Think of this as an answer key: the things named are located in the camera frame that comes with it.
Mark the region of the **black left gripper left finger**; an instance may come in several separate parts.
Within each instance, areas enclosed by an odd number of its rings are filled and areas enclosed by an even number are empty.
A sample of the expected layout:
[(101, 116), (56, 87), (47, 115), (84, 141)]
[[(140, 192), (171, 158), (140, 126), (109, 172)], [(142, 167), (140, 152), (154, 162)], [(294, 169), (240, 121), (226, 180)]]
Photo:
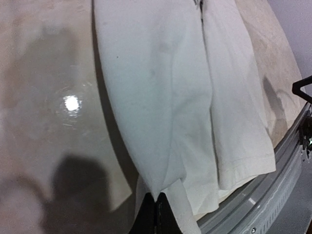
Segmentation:
[(140, 209), (130, 229), (130, 234), (154, 234), (155, 233), (155, 201), (151, 193), (144, 196)]

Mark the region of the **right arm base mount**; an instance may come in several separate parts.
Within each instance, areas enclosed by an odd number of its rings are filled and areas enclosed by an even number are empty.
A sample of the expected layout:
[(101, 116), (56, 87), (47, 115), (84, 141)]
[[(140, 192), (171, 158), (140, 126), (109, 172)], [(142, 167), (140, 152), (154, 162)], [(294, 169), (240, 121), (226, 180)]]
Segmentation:
[(307, 159), (312, 157), (312, 117), (306, 117), (299, 125), (300, 144), (306, 152)]

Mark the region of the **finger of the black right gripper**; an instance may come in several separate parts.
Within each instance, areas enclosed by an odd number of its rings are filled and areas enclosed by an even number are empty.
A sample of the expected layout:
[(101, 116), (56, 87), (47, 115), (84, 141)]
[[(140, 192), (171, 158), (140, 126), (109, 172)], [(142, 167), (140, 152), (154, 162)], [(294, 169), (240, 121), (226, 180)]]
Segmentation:
[(292, 84), (292, 93), (302, 99), (304, 99), (306, 102), (312, 104), (312, 97), (308, 94), (304, 93), (301, 88), (305, 87), (307, 85), (310, 85), (312, 83), (312, 76), (309, 76), (307, 78), (301, 79), (297, 82), (294, 82)]

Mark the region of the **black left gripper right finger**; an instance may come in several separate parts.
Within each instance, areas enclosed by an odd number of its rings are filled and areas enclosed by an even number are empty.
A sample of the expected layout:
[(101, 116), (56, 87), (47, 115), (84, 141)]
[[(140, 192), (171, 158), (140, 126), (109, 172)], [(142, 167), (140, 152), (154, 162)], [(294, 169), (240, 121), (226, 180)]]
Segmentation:
[(182, 234), (165, 193), (156, 202), (156, 234)]

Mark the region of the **white and green raglan shirt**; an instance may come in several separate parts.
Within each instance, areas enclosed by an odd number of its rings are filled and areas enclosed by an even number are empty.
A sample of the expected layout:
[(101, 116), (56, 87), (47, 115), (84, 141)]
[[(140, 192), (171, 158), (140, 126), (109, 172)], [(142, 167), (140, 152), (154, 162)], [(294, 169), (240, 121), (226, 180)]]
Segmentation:
[(97, 0), (103, 77), (138, 197), (165, 193), (183, 234), (275, 155), (234, 0)]

